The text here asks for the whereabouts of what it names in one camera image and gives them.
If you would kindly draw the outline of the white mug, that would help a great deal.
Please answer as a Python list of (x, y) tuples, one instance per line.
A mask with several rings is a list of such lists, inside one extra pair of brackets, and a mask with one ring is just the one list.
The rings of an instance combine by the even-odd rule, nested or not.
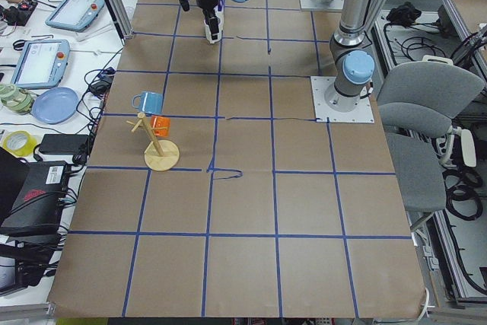
[(223, 25), (224, 25), (223, 19), (218, 18), (218, 32), (217, 33), (214, 33), (211, 30), (210, 26), (207, 24), (206, 21), (204, 22), (204, 25), (205, 25), (205, 37), (206, 37), (207, 41), (210, 44), (219, 43), (221, 41), (221, 38), (222, 38), (222, 31), (223, 31)]

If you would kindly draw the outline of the blue mug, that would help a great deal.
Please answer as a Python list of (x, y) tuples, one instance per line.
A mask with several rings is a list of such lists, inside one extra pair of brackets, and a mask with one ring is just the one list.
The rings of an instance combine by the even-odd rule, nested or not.
[(138, 112), (150, 115), (161, 115), (163, 108), (164, 97), (162, 94), (143, 91), (137, 94), (132, 99), (132, 106)]

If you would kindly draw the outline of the orange mug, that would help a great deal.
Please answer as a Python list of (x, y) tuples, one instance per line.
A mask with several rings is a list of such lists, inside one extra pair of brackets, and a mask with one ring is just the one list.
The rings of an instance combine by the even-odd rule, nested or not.
[(151, 116), (152, 131), (157, 137), (166, 138), (170, 134), (170, 118), (165, 116)]

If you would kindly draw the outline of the teach pendant upper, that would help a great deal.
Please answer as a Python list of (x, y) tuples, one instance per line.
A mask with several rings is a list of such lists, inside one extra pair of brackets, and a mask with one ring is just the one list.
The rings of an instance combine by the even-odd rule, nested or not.
[(104, 0), (63, 0), (45, 20), (45, 25), (83, 32), (99, 15), (104, 5)]

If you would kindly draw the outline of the teach pendant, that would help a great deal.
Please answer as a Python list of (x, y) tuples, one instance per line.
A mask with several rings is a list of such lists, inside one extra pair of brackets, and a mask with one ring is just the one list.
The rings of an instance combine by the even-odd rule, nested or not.
[(104, 5), (104, 0), (63, 0), (45, 20), (45, 25), (83, 32), (99, 15)]
[(67, 40), (27, 41), (11, 83), (25, 89), (56, 87), (65, 73), (70, 50)]

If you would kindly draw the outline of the teach pendant lower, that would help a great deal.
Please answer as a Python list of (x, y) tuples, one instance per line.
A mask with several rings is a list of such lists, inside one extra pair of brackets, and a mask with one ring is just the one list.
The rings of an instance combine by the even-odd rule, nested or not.
[(25, 89), (56, 87), (65, 73), (70, 50), (67, 40), (27, 41), (11, 83)]

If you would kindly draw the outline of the blue plate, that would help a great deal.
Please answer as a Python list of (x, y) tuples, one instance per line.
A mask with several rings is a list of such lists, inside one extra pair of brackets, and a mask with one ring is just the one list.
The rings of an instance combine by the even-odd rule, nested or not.
[(61, 123), (76, 112), (78, 102), (78, 95), (71, 88), (52, 88), (34, 101), (31, 114), (42, 123)]

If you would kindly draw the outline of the black power brick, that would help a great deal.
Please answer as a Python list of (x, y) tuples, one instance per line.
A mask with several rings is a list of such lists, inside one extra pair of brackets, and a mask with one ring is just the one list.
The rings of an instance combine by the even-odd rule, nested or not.
[(88, 135), (82, 134), (46, 134), (39, 152), (45, 155), (74, 155), (83, 152), (88, 143)]

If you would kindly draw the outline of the green bottle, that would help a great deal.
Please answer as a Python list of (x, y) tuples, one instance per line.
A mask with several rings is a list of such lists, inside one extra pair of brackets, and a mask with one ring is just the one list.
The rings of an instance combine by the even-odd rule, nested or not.
[(18, 114), (27, 114), (31, 111), (33, 95), (14, 84), (1, 84), (1, 102), (4, 107)]

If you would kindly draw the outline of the grey office chair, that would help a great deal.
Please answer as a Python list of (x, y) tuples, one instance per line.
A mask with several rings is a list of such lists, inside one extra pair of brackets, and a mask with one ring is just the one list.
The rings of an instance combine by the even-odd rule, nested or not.
[(377, 105), (405, 210), (421, 213), (411, 231), (445, 209), (441, 165), (463, 133), (452, 121), (484, 87), (478, 75), (444, 62), (405, 62), (386, 76)]

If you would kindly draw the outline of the yellow tape roll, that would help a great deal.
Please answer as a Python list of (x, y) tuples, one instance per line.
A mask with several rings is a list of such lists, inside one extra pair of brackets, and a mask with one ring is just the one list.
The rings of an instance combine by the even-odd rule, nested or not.
[(16, 131), (7, 134), (2, 143), (3, 149), (17, 157), (27, 157), (33, 153), (37, 140), (26, 131)]

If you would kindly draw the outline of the black computer box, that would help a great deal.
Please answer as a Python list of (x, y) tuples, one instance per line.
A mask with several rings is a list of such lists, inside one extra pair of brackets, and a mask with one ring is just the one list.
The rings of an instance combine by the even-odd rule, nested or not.
[(1, 234), (55, 234), (68, 188), (65, 161), (25, 162), (1, 150)]

